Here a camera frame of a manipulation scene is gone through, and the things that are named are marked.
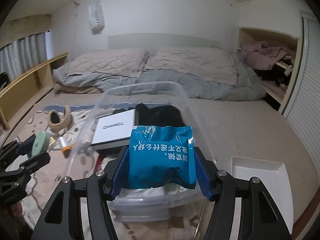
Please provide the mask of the green round tape measure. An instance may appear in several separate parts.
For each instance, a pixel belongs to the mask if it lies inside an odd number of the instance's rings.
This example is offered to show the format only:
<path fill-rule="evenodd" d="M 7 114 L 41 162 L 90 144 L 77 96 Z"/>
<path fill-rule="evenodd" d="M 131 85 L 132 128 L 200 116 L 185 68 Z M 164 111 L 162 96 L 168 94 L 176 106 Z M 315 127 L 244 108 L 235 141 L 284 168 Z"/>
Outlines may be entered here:
<path fill-rule="evenodd" d="M 31 156 L 34 157 L 41 152 L 47 152 L 50 143 L 50 134 L 46 131 L 40 131 L 36 136 L 33 148 L 31 150 Z"/>

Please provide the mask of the blue snack packet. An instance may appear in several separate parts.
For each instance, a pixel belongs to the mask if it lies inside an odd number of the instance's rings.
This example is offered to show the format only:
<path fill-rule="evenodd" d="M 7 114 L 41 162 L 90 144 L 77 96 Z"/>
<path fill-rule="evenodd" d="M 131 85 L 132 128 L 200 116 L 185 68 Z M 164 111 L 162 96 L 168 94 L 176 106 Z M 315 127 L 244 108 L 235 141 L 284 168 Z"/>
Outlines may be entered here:
<path fill-rule="evenodd" d="M 129 145 L 126 189 L 150 189 L 174 183 L 194 189 L 196 172 L 191 126 L 135 126 Z"/>

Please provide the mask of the large black white box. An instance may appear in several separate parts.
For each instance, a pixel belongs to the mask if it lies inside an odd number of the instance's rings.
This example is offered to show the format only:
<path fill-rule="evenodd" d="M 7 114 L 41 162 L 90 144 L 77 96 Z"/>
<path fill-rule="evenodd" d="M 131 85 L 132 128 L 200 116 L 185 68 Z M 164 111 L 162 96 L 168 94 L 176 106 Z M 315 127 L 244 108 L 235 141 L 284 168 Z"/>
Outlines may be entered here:
<path fill-rule="evenodd" d="M 99 151 L 129 145 L 135 123 L 135 109 L 98 118 L 91 146 Z"/>

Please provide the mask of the clear roll with orange cap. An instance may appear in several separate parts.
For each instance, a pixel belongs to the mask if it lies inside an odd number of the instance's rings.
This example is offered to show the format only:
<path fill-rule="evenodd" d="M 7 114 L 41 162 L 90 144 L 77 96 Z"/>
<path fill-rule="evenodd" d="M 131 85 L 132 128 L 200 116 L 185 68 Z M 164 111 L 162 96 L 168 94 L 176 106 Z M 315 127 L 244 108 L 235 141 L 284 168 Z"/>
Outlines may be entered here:
<path fill-rule="evenodd" d="M 61 147 L 61 151 L 62 151 L 64 157 L 68 158 L 71 151 L 72 151 L 71 145 L 67 142 L 67 140 L 63 136 L 58 137 L 57 142 L 59 143 L 59 145 Z"/>

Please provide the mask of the clear plastic storage bin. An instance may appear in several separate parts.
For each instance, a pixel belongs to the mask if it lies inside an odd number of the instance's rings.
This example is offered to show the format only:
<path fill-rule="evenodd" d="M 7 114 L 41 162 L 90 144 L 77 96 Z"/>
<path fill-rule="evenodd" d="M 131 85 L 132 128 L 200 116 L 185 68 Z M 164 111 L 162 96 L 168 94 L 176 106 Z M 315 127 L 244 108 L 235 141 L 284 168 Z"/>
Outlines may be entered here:
<path fill-rule="evenodd" d="M 195 149 L 214 160 L 215 138 L 200 111 L 172 81 L 125 85 L 106 91 L 83 123 L 66 173 L 111 180 L 108 207 L 121 222 L 167 220 L 174 209 L 203 200 Z"/>

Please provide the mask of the wooden bedside shelf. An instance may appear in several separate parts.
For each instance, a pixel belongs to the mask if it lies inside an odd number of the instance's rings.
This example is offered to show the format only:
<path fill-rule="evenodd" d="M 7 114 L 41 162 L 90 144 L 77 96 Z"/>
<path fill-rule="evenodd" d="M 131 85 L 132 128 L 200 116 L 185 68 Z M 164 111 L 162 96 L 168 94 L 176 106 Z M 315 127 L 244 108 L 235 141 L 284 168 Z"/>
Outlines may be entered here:
<path fill-rule="evenodd" d="M 1 91 L 1 121 L 11 130 L 24 115 L 23 106 L 32 106 L 53 88 L 52 66 L 64 62 L 67 53 L 36 65 Z"/>

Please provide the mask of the black garment in bin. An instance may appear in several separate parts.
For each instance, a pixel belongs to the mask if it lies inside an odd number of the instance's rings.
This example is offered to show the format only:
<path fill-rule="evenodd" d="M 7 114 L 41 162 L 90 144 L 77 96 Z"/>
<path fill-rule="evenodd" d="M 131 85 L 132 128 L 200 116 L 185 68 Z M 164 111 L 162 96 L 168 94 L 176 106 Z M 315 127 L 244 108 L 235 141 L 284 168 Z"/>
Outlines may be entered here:
<path fill-rule="evenodd" d="M 186 126 L 180 111 L 174 106 L 164 105 L 148 108 L 145 104 L 140 103 L 135 109 L 138 114 L 138 125 L 140 126 Z"/>

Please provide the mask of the black cap on shelf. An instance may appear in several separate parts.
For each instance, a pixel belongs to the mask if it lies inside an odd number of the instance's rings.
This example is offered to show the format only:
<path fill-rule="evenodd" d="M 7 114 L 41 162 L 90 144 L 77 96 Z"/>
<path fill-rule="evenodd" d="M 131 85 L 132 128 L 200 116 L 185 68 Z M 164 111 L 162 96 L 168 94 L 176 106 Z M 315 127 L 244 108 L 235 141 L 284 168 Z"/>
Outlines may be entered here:
<path fill-rule="evenodd" d="M 0 74 L 0 90 L 3 90 L 10 84 L 10 79 L 6 72 Z"/>

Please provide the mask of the grey blue duvet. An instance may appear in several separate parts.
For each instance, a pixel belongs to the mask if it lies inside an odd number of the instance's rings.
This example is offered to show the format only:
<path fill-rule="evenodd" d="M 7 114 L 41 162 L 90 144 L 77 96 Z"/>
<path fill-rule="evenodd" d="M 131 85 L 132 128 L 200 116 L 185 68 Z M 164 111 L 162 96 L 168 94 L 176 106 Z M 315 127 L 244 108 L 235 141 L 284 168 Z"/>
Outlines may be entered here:
<path fill-rule="evenodd" d="M 118 86 L 148 83 L 145 86 L 151 94 L 169 89 L 169 82 L 182 86 L 187 96 L 193 99 L 223 101 L 255 101 L 262 99 L 266 92 L 258 76 L 244 63 L 244 60 L 231 54 L 238 72 L 237 84 L 227 85 L 206 81 L 201 77 L 171 70 L 145 70 L 140 77 L 124 77 L 102 73 L 68 76 L 70 62 L 53 70 L 54 89 L 57 93 L 102 93 Z"/>

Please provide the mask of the beige pillow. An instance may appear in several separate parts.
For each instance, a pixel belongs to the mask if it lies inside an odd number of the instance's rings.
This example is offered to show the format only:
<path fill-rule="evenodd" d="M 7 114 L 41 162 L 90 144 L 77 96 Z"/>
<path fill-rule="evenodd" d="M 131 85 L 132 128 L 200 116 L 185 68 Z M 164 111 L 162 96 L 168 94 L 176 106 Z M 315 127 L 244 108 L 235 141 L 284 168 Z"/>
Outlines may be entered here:
<path fill-rule="evenodd" d="M 156 53 L 146 68 L 190 74 L 230 86 L 238 83 L 238 72 L 231 54 L 219 48 L 165 47 Z"/>
<path fill-rule="evenodd" d="M 140 77 L 148 57 L 149 52 L 141 48 L 92 50 L 72 61 L 66 74 L 72 76 L 100 73 Z"/>

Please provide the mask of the right beige pillow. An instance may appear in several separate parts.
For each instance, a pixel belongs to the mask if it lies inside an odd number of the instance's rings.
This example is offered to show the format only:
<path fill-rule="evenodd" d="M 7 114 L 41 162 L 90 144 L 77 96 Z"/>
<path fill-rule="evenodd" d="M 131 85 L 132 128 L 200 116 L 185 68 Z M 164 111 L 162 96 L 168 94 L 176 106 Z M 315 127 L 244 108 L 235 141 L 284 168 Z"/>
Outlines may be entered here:
<path fill-rule="evenodd" d="M 190 74 L 230 86 L 238 83 L 238 72 L 231 54 L 219 48 L 165 47 L 156 53 L 146 68 Z"/>

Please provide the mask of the beige cartoon valance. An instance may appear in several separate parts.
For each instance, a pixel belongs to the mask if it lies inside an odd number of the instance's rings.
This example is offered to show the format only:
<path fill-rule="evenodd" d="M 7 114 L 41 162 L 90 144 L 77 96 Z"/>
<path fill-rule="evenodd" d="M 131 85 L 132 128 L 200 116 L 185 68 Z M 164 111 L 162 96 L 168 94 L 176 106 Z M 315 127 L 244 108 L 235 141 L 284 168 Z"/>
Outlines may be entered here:
<path fill-rule="evenodd" d="M 1 26 L 1 48 L 22 38 L 49 31 L 51 18 L 50 14 L 40 14 L 5 21 Z"/>

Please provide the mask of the headboard panel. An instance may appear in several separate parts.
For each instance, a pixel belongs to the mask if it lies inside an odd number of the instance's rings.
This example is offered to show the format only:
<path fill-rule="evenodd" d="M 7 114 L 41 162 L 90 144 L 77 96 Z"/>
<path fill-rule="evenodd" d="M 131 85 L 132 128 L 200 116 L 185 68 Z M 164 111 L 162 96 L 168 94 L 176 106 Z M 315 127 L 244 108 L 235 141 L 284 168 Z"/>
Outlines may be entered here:
<path fill-rule="evenodd" d="M 148 51 L 164 47 L 220 48 L 220 42 L 188 35 L 163 33 L 134 33 L 108 36 L 109 49 L 144 48 Z"/>

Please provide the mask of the white hanging pouch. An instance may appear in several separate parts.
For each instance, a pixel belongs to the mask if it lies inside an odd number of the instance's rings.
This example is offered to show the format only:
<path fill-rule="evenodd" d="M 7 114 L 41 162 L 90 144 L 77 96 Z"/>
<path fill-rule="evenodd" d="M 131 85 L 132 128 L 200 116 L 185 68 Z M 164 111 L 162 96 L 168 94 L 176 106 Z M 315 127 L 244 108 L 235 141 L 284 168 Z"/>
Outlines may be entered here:
<path fill-rule="evenodd" d="M 88 22 L 91 31 L 96 34 L 105 27 L 103 8 L 99 0 L 88 6 Z"/>

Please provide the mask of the wall cubby shelf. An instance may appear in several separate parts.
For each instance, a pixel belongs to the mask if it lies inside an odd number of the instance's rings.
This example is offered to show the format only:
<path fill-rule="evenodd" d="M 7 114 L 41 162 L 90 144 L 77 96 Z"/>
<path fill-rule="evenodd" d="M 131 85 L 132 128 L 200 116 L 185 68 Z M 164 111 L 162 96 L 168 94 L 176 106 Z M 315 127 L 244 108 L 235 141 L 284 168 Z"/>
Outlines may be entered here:
<path fill-rule="evenodd" d="M 237 50 L 259 77 L 265 101 L 283 114 L 300 67 L 301 39 L 278 31 L 241 27 Z"/>

